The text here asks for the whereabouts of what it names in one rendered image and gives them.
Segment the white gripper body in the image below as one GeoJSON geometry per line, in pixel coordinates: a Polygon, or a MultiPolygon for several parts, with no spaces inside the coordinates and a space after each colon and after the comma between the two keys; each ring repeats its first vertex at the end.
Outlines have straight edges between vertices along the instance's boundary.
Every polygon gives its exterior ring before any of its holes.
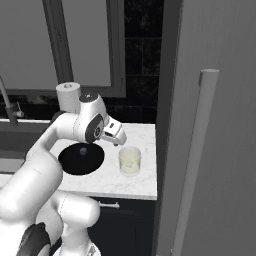
{"type": "Polygon", "coordinates": [[[127,136],[121,126],[113,126],[104,128],[101,139],[114,145],[124,145],[127,141],[127,136]]]}

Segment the glass of lemonade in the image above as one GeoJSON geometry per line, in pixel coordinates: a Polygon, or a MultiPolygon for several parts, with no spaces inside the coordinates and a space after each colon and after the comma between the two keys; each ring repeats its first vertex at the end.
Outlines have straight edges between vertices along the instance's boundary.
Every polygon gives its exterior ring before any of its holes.
{"type": "Polygon", "coordinates": [[[141,151],[136,147],[124,147],[119,151],[120,172],[126,176],[136,176],[140,172],[141,151]]]}

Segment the black ice bowl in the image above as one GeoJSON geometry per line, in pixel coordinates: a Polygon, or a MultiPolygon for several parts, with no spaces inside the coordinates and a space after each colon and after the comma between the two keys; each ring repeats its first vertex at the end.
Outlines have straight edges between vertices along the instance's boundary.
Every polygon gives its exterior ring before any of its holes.
{"type": "Polygon", "coordinates": [[[103,164],[104,158],[104,150],[94,143],[75,143],[58,155],[63,171],[73,176],[83,176],[96,171],[103,164]],[[83,147],[88,150],[85,156],[80,154],[83,147]]]}

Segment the grey fridge body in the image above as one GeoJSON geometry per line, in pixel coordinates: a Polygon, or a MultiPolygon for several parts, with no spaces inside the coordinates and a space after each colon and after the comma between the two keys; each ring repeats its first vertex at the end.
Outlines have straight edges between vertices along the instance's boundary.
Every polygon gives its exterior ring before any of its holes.
{"type": "Polygon", "coordinates": [[[177,50],[179,46],[180,20],[184,0],[164,0],[159,71],[158,104],[156,118],[156,164],[157,202],[154,217],[154,246],[156,256],[169,256],[161,252],[163,194],[166,161],[169,146],[170,120],[172,113],[173,86],[176,75],[177,50]]]}

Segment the grey fridge door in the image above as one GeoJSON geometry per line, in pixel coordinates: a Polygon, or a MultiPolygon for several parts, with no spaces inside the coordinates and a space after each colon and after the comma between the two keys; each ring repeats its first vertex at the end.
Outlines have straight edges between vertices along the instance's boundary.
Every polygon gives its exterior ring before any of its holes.
{"type": "Polygon", "coordinates": [[[181,256],[256,256],[256,0],[184,0],[176,85],[219,71],[181,256]]]}

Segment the white paper towel roll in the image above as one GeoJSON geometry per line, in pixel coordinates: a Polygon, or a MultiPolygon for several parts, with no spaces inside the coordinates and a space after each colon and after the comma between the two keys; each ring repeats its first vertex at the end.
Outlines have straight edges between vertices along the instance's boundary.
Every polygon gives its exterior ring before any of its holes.
{"type": "Polygon", "coordinates": [[[81,95],[80,85],[76,82],[65,82],[56,86],[56,93],[61,111],[79,114],[81,95]]]}

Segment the dark drawer front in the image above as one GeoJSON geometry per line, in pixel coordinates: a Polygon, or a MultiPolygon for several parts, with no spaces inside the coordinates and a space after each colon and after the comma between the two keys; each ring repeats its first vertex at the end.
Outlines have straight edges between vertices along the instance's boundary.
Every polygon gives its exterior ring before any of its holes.
{"type": "Polygon", "coordinates": [[[101,210],[103,213],[127,214],[147,217],[152,217],[155,213],[155,201],[104,197],[94,197],[94,200],[105,204],[114,204],[115,202],[118,202],[120,205],[119,209],[102,207],[101,210]]]}

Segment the dark cupboard door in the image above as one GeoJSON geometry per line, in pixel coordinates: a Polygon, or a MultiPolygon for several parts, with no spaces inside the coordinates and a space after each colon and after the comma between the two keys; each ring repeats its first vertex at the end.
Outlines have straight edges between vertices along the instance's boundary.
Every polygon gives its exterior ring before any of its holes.
{"type": "Polygon", "coordinates": [[[88,233],[101,256],[152,255],[152,218],[102,214],[88,233]]]}

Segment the grey framed window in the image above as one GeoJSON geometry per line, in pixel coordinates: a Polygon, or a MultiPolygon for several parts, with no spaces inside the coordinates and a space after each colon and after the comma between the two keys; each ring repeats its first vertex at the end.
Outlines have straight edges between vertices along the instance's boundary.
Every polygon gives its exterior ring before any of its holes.
{"type": "Polygon", "coordinates": [[[0,77],[10,95],[125,97],[124,0],[0,0],[0,77]]]}

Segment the grey sink basin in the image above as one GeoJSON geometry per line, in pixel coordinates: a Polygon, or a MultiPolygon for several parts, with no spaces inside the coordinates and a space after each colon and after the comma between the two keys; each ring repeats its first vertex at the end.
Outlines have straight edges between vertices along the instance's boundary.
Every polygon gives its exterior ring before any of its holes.
{"type": "Polygon", "coordinates": [[[0,119],[0,173],[14,173],[50,123],[49,120],[18,120],[13,126],[8,119],[0,119]]]}

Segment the grey sink tap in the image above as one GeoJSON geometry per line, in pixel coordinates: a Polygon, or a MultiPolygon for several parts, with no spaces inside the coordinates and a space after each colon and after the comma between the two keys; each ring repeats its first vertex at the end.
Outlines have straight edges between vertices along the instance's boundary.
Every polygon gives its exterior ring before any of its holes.
{"type": "Polygon", "coordinates": [[[21,110],[18,102],[16,102],[16,103],[10,102],[3,79],[1,76],[0,76],[0,91],[3,96],[3,100],[5,103],[5,110],[6,110],[8,119],[13,126],[17,126],[18,119],[24,117],[24,112],[21,110]]]}

